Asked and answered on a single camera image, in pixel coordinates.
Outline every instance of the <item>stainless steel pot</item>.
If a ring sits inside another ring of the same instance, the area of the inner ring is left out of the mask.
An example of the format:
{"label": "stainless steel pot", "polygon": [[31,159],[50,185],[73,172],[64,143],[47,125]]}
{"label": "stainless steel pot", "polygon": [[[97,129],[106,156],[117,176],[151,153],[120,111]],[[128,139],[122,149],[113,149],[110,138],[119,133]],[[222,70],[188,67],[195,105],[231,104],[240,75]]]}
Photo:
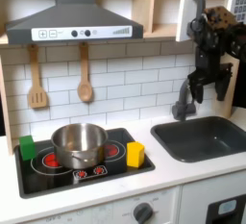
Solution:
{"label": "stainless steel pot", "polygon": [[58,162],[68,168],[84,169],[104,159],[107,132],[92,124],[72,124],[59,128],[51,137]]}

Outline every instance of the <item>black knob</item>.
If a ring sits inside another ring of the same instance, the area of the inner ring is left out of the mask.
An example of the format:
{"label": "black knob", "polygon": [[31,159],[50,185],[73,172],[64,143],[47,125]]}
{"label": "black knob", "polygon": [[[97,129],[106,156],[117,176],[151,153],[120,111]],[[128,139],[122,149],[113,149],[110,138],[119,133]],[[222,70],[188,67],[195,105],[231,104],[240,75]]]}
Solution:
{"label": "black knob", "polygon": [[72,36],[73,37],[76,37],[78,35],[78,32],[77,31],[72,31]]}
{"label": "black knob", "polygon": [[153,209],[147,203],[139,204],[135,207],[134,216],[138,224],[144,224],[152,215]]}
{"label": "black knob", "polygon": [[89,37],[89,36],[90,36],[90,30],[86,30],[86,31],[85,31],[85,35],[86,35],[87,37]]}

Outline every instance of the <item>green block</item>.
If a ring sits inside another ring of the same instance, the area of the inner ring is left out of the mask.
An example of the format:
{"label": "green block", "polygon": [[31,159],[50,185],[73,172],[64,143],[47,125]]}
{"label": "green block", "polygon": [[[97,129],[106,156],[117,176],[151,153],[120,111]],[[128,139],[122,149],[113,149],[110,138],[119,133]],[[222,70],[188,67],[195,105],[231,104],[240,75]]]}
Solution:
{"label": "green block", "polygon": [[36,157],[37,152],[32,136],[20,137],[19,145],[23,161],[34,159]]}

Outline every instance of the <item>yellow block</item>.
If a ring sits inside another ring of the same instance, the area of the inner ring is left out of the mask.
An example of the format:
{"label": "yellow block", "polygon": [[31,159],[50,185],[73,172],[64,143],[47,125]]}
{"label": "yellow block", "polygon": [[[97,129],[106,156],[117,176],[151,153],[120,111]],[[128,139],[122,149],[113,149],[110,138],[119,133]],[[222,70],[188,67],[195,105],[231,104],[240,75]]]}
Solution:
{"label": "yellow block", "polygon": [[144,162],[144,145],[138,142],[127,144],[127,165],[140,167]]}

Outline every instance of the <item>control dial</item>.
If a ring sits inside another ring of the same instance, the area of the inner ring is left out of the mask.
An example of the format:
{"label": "control dial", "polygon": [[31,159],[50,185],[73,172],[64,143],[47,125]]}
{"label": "control dial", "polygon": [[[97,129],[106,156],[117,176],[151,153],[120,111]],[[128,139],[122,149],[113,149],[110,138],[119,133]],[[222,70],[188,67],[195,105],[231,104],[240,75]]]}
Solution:
{"label": "control dial", "polygon": [[147,203],[139,204],[134,209],[134,217],[138,224],[144,224],[152,215],[153,209]]}

